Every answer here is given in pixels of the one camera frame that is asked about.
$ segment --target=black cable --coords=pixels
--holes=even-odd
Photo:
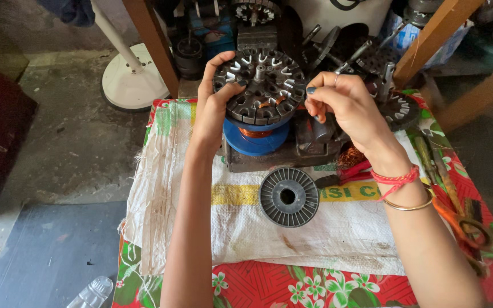
[[[338,2],[338,0],[330,0],[330,2],[337,8],[339,8],[342,11],[350,11],[353,10],[356,6],[359,5],[359,3],[363,2],[364,0],[349,0],[353,1],[353,4],[351,5],[343,5]]]

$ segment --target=left hand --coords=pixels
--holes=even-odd
[[[233,59],[235,52],[221,52],[212,58],[205,68],[203,80],[198,89],[197,110],[193,134],[189,141],[196,150],[206,151],[213,158],[222,144],[223,119],[226,116],[226,103],[241,93],[246,84],[241,86],[237,82],[226,83],[217,93],[214,93],[213,77],[218,66]]]

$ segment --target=wooden table leg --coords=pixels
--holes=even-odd
[[[159,70],[165,85],[173,98],[178,98],[180,79],[174,69],[174,59],[167,39],[149,0],[122,0],[153,63]]]
[[[398,89],[423,67],[484,0],[445,0],[403,55],[393,80]]]
[[[435,118],[447,133],[475,119],[492,106],[493,74],[447,108],[438,111]]]

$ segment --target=forearm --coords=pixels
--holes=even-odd
[[[412,163],[400,143],[383,147],[368,158],[374,172],[398,177]],[[386,193],[391,185],[379,184]],[[387,200],[398,206],[419,206],[427,193],[419,179],[391,193]],[[483,293],[465,256],[431,205],[414,211],[385,206],[397,251],[421,307],[482,307]]]
[[[161,307],[212,307],[210,196],[212,162],[190,145],[170,239],[161,291]]]

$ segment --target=plastic bottle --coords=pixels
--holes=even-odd
[[[112,290],[111,279],[104,276],[96,277],[67,305],[67,308],[100,308]]]

